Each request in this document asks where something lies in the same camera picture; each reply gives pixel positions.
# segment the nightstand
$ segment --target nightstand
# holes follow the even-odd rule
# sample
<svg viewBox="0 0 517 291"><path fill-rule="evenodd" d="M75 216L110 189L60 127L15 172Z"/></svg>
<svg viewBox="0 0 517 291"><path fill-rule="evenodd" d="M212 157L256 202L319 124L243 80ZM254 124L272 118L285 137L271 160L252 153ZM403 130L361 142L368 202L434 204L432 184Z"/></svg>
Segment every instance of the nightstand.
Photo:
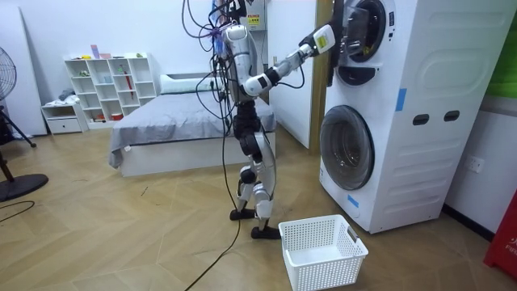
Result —
<svg viewBox="0 0 517 291"><path fill-rule="evenodd" d="M88 124L81 106L73 105L42 106L41 112L47 121L52 134L56 133L83 133L88 130Z"/></svg>

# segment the pillow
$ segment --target pillow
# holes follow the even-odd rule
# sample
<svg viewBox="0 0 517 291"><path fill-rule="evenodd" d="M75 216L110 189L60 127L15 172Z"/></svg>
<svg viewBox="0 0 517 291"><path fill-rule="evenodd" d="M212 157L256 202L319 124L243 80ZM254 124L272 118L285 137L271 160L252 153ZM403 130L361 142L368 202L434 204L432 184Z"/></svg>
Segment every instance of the pillow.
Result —
<svg viewBox="0 0 517 291"><path fill-rule="evenodd" d="M195 92L195 87L201 80L203 80L203 78L175 79L165 74L160 75L160 85L162 87L160 95ZM210 82L215 82L215 78L210 77L203 80L197 88L198 91L211 91Z"/></svg>

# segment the fan stand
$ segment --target fan stand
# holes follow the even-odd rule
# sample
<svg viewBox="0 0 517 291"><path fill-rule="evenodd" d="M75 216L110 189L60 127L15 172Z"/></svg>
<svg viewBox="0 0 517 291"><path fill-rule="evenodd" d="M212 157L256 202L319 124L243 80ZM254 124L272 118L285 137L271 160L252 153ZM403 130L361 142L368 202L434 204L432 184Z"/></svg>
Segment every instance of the fan stand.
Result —
<svg viewBox="0 0 517 291"><path fill-rule="evenodd" d="M0 168L2 168L2 172L7 179L0 182L0 202L27 195L42 188L48 182L48 177L42 174L13 177L6 161L3 159L2 152L0 152Z"/></svg>
<svg viewBox="0 0 517 291"><path fill-rule="evenodd" d="M0 118L7 120L7 123L10 124L12 127L14 127L16 129L16 131L23 137L23 139L25 141L27 141L29 143L29 145L31 145L31 148L35 148L36 144L34 142L32 142L30 139L28 139L28 137L25 135L25 133L23 133L23 131L21 131L18 128L18 126L16 126L16 124L13 122L13 120L11 120L9 118L9 116L7 116L6 113L4 113L3 109L4 109L4 107L2 105L0 105Z"/></svg>

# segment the electric fan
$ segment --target electric fan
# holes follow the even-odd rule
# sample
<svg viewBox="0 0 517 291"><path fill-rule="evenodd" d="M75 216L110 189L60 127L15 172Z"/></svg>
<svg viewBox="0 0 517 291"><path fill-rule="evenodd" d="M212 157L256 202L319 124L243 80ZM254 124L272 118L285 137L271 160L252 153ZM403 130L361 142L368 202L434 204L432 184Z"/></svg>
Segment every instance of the electric fan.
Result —
<svg viewBox="0 0 517 291"><path fill-rule="evenodd" d="M0 101L4 100L15 88L16 85L16 66L9 55L0 48ZM25 139L31 147L36 144L31 142L25 134L12 122L12 120L3 112L4 107L0 106L0 119L7 120L12 127ZM22 175L13 177L11 171L7 167L6 161L0 152L0 168L6 176L6 181L0 182L0 202L18 198L27 195L48 182L48 177L42 174Z"/></svg>

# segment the basket handle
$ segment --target basket handle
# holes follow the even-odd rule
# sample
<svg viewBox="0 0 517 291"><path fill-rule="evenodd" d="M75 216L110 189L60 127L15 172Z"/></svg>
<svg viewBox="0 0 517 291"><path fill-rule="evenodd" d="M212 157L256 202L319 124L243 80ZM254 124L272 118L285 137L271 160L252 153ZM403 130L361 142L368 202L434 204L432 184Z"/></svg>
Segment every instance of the basket handle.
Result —
<svg viewBox="0 0 517 291"><path fill-rule="evenodd" d="M347 227L347 233L350 235L354 243L357 243L357 240L359 239L359 236L355 233L355 231L352 229L351 226Z"/></svg>

